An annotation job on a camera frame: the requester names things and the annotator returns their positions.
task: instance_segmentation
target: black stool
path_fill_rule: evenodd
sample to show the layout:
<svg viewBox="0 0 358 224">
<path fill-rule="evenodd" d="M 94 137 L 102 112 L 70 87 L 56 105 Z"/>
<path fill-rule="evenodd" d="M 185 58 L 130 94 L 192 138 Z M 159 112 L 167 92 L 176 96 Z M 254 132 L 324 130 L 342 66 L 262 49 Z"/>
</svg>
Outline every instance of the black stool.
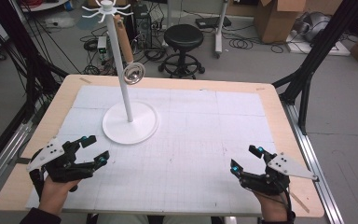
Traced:
<svg viewBox="0 0 358 224">
<path fill-rule="evenodd" d="M 179 53 L 167 57 L 158 67 L 159 72 L 165 70 L 171 74 L 170 77 L 192 76 L 194 79 L 196 79 L 194 74 L 197 71 L 201 74 L 205 72 L 205 68 L 195 57 L 186 54 L 202 44 L 203 34 L 198 28 L 188 24 L 174 25 L 165 31 L 164 40 L 173 50 L 179 50 Z M 171 58 L 178 56 L 179 59 L 176 62 L 170 62 Z M 186 57 L 191 58 L 192 62 L 186 63 Z"/>
</svg>

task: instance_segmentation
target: white paper sheet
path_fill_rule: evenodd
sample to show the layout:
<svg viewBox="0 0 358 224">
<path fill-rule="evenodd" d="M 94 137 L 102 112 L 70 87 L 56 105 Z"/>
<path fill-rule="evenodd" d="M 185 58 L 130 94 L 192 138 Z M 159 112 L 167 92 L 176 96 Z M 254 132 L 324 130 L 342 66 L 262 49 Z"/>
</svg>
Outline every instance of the white paper sheet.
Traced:
<svg viewBox="0 0 358 224">
<path fill-rule="evenodd" d="M 84 86 L 60 128 L 62 142 L 96 135 L 76 153 L 76 163 L 109 150 L 111 159 L 70 193 L 67 209 L 166 214 L 258 214 L 253 193 L 229 171 L 230 160 L 263 174 L 249 145 L 275 152 L 260 98 L 254 93 L 129 88 L 130 99 L 152 105 L 156 133 L 135 146 L 108 139 L 104 113 L 122 102 L 120 88 Z M 27 207 L 38 205 L 32 193 Z"/>
</svg>

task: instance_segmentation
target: person's hand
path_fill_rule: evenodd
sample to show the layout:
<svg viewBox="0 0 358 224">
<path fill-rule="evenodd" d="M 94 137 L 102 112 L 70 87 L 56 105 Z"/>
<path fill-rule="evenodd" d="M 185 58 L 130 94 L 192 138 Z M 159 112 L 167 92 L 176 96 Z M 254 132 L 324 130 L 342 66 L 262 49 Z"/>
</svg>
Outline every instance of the person's hand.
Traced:
<svg viewBox="0 0 358 224">
<path fill-rule="evenodd" d="M 261 205 L 261 213 L 267 222 L 287 221 L 286 201 L 282 202 L 280 195 L 268 196 L 254 191 L 254 195 Z"/>
<path fill-rule="evenodd" d="M 39 209 L 58 216 L 61 213 L 66 198 L 68 197 L 68 191 L 79 182 L 80 180 L 67 183 L 57 183 L 52 181 L 51 177 L 48 175 L 43 187 Z"/>
</svg>

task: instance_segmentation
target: floor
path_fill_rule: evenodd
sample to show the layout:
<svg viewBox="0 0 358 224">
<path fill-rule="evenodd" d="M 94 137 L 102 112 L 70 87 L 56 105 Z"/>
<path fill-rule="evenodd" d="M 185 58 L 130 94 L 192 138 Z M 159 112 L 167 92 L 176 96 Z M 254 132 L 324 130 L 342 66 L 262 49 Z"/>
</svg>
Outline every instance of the floor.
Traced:
<svg viewBox="0 0 358 224">
<path fill-rule="evenodd" d="M 40 13 L 37 17 L 44 18 L 56 10 Z M 69 14 L 75 18 L 75 26 L 51 30 L 50 35 L 77 69 L 83 71 L 89 56 L 80 37 L 91 35 L 91 31 L 101 25 L 94 19 L 84 21 L 81 18 L 84 11 L 80 8 Z M 194 24 L 196 18 L 195 15 L 184 13 L 180 23 Z M 252 24 L 252 21 L 244 18 L 231 20 L 232 26 L 228 29 L 232 30 Z M 246 37 L 256 37 L 254 27 L 235 32 Z M 53 42 L 48 40 L 47 35 L 42 36 L 46 38 L 45 44 L 52 61 L 63 70 L 78 74 Z M 214 33 L 204 33 L 204 36 L 203 44 L 191 52 L 206 68 L 206 72 L 197 75 L 197 79 L 272 83 L 295 72 L 306 58 L 305 54 L 289 53 L 285 46 L 278 48 L 254 43 L 249 49 L 236 49 L 230 46 L 229 40 L 224 39 L 223 53 L 217 59 L 214 54 Z M 353 45 L 349 40 L 343 41 L 343 44 L 348 48 Z M 135 60 L 141 57 L 142 53 L 137 54 Z M 168 77 L 167 74 L 159 73 L 157 66 L 155 62 L 145 63 L 146 75 Z M 11 60 L 0 61 L 0 134 L 24 102 L 24 90 Z M 358 223 L 358 62 L 352 56 L 327 56 L 314 75 L 310 88 L 307 132 L 344 222 Z M 0 177 L 0 188 L 11 168 L 12 164 L 9 164 Z M 0 224 L 18 223 L 24 214 L 0 212 Z M 82 223 L 84 220 L 84 214 L 62 216 L 63 224 Z M 238 223 L 255 223 L 255 219 L 239 217 Z M 329 221 L 324 216 L 299 218 L 296 223 Z"/>
</svg>

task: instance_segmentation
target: work surface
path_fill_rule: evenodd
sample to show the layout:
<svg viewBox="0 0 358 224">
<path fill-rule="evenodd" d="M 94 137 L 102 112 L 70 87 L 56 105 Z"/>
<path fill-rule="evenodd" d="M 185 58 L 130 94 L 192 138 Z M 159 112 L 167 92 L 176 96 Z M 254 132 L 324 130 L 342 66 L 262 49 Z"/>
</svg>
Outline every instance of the work surface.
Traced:
<svg viewBox="0 0 358 224">
<path fill-rule="evenodd" d="M 69 76 L 62 84 L 22 155 L 24 158 L 30 158 L 54 135 L 58 135 L 60 139 L 71 138 L 62 139 L 66 141 L 77 139 L 80 137 L 79 134 L 93 134 L 86 131 L 88 127 L 92 127 L 89 130 L 96 132 L 98 140 L 94 148 L 100 150 L 104 147 L 109 148 L 111 153 L 113 152 L 112 160 L 106 167 L 98 170 L 93 178 L 80 183 L 78 192 L 71 195 L 65 205 L 70 210 L 257 216 L 260 213 L 257 201 L 252 193 L 241 188 L 238 180 L 229 172 L 229 160 L 232 158 L 239 163 L 245 163 L 246 165 L 243 165 L 245 169 L 247 165 L 252 164 L 252 168 L 248 171 L 257 172 L 257 169 L 260 171 L 261 168 L 262 172 L 263 162 L 256 157 L 251 160 L 251 157 L 246 156 L 249 144 L 257 146 L 262 144 L 267 150 L 275 151 L 276 148 L 278 152 L 289 153 L 294 159 L 303 163 L 276 91 L 269 84 L 145 78 L 138 85 L 129 88 L 130 97 L 133 91 L 134 98 L 150 101 L 159 113 L 160 126 L 158 132 L 149 140 L 129 148 L 112 144 L 103 136 L 102 129 L 98 129 L 101 123 L 98 123 L 98 120 L 94 122 L 92 119 L 94 117 L 101 120 L 100 117 L 95 116 L 98 113 L 90 113 L 90 109 L 85 112 L 84 107 L 87 105 L 83 104 L 82 108 L 79 100 L 74 103 L 83 85 L 88 87 L 83 88 L 79 95 L 83 94 L 81 98 L 85 99 L 85 96 L 90 97 L 92 92 L 97 92 L 93 89 L 96 87 L 93 86 L 117 86 L 117 79 Z M 112 95 L 112 101 L 119 100 L 119 89 L 106 87 L 97 89 L 109 93 L 107 95 L 116 93 Z M 109 97 L 96 99 L 95 104 L 100 103 L 101 99 L 109 99 Z M 191 105 L 195 99 L 198 99 L 200 104 Z M 183 101 L 182 104 L 189 103 L 189 107 L 185 109 L 181 104 L 176 104 L 175 107 L 175 102 L 178 103 L 180 100 Z M 213 109 L 207 106 L 210 102 L 206 104 L 205 101 L 220 102 L 218 113 L 214 113 Z M 167 102 L 173 105 L 170 113 L 166 113 Z M 107 108 L 101 108 L 100 116 L 110 105 L 105 106 Z M 203 116 L 200 114 L 195 116 L 195 112 L 202 111 L 209 112 L 204 113 Z M 77 117 L 79 115 L 88 117 L 76 123 L 76 119 L 81 119 Z M 212 122 L 214 120 L 212 117 L 216 115 L 219 115 L 220 119 L 226 118 L 225 122 L 222 122 L 225 125 L 215 128 L 215 131 L 202 132 L 202 129 L 204 131 L 214 129 L 215 123 Z M 238 124 L 235 121 L 247 116 L 253 117 L 250 119 L 253 122 L 251 130 L 246 130 L 245 127 L 238 129 L 241 127 L 239 124 L 246 121 L 239 121 Z M 184 129 L 190 133 L 181 133 Z M 205 134 L 196 136 L 192 132 Z M 86 160 L 87 156 L 82 157 L 81 160 Z M 29 188 L 25 188 L 23 184 L 20 187 L 15 179 L 22 179 L 29 183 L 27 186 Z M 24 209 L 31 188 L 32 184 L 28 180 L 25 166 L 17 165 L 1 191 L 0 209 Z M 7 197 L 11 190 L 20 191 L 25 200 L 17 198 L 17 195 Z M 291 192 L 298 215 L 319 217 L 323 214 L 319 198 L 309 180 L 292 178 Z"/>
</svg>

